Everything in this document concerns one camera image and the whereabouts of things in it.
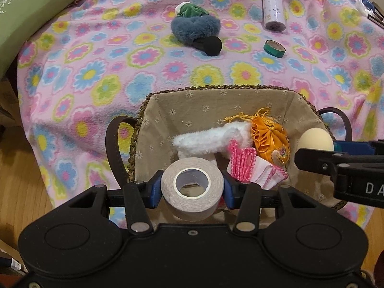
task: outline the basket handle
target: basket handle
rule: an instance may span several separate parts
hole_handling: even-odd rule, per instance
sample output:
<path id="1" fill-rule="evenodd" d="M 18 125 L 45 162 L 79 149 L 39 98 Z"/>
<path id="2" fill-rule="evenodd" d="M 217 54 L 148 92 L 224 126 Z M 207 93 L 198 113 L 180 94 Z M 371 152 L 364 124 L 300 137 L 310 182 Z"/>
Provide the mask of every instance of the basket handle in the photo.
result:
<path id="1" fill-rule="evenodd" d="M 109 123 L 107 132 L 105 133 L 107 160 L 112 173 L 121 188 L 126 185 L 128 181 L 128 173 L 125 169 L 124 162 L 122 161 L 118 143 L 118 131 L 120 124 L 122 123 L 128 123 L 135 128 L 137 120 L 128 116 L 118 116 Z"/>
<path id="2" fill-rule="evenodd" d="M 326 107 L 318 110 L 318 113 L 320 115 L 326 114 L 328 112 L 333 112 L 334 114 L 337 114 L 341 117 L 345 127 L 345 141 L 352 142 L 352 126 L 347 115 L 344 112 L 342 112 L 340 109 L 335 107 Z"/>

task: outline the beige egg-shaped sponge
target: beige egg-shaped sponge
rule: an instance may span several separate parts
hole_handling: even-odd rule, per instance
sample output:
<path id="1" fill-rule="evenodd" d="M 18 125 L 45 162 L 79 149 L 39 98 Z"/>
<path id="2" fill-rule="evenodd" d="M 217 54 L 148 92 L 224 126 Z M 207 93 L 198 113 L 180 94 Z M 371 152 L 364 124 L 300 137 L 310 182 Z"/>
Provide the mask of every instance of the beige egg-shaped sponge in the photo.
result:
<path id="1" fill-rule="evenodd" d="M 297 149 L 309 148 L 328 150 L 333 152 L 333 140 L 331 135 L 320 128 L 312 128 L 303 133 L 297 144 Z"/>

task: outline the screw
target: screw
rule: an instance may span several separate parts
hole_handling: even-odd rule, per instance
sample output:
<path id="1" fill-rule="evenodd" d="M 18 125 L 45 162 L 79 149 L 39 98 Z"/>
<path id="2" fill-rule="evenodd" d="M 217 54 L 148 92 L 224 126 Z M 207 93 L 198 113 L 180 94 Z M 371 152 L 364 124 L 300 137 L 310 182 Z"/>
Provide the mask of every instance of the screw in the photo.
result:
<path id="1" fill-rule="evenodd" d="M 196 236 L 197 234 L 198 234 L 198 231 L 195 231 L 195 230 L 188 231 L 189 236 Z"/>
<path id="2" fill-rule="evenodd" d="M 256 225 L 251 222 L 240 222 L 236 224 L 236 228 L 241 232 L 252 232 Z"/>
<path id="3" fill-rule="evenodd" d="M 29 283 L 28 288 L 41 288 L 41 287 L 38 283 L 31 282 Z"/>
<path id="4" fill-rule="evenodd" d="M 146 232 L 149 230 L 149 224 L 146 222 L 135 222 L 131 225 L 131 230 L 138 233 Z"/>

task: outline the white tape roll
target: white tape roll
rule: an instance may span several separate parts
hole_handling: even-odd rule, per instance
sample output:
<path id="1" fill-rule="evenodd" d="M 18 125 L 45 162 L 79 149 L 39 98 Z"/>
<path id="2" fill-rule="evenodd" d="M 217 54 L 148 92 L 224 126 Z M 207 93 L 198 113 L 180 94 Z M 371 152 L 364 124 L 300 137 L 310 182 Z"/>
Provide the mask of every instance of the white tape roll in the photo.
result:
<path id="1" fill-rule="evenodd" d="M 187 197 L 180 192 L 182 187 L 191 185 L 191 191 L 200 191 L 201 194 Z M 220 170 L 202 158 L 177 160 L 161 177 L 161 191 L 168 207 L 173 215 L 185 221 L 200 221 L 212 215 L 223 190 L 224 179 Z"/>

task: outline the pink floral blanket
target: pink floral blanket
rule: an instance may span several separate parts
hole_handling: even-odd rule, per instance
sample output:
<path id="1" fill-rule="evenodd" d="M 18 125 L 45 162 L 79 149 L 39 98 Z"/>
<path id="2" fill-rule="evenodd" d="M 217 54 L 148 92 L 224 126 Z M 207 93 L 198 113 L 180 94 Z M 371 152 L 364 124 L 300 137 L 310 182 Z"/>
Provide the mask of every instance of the pink floral blanket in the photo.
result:
<path id="1" fill-rule="evenodd" d="M 221 20 L 218 57 L 173 37 L 170 22 L 183 1 Z M 145 96 L 159 90 L 289 87 L 317 109 L 342 109 L 355 140 L 383 138 L 383 30 L 354 2 L 283 0 L 287 29 L 273 33 L 262 25 L 262 0 L 79 0 L 41 28 L 18 59 L 23 125 L 53 205 L 95 184 L 118 188 L 106 160 L 107 125 L 118 115 L 135 116 Z M 267 39 L 285 46 L 282 59 L 263 50 Z M 343 139 L 341 121 L 324 119 Z M 124 159 L 131 133 L 129 126 L 119 133 Z M 371 209 L 348 204 L 341 212 L 364 226 Z M 111 217 L 119 223 L 124 213 L 113 210 Z"/>

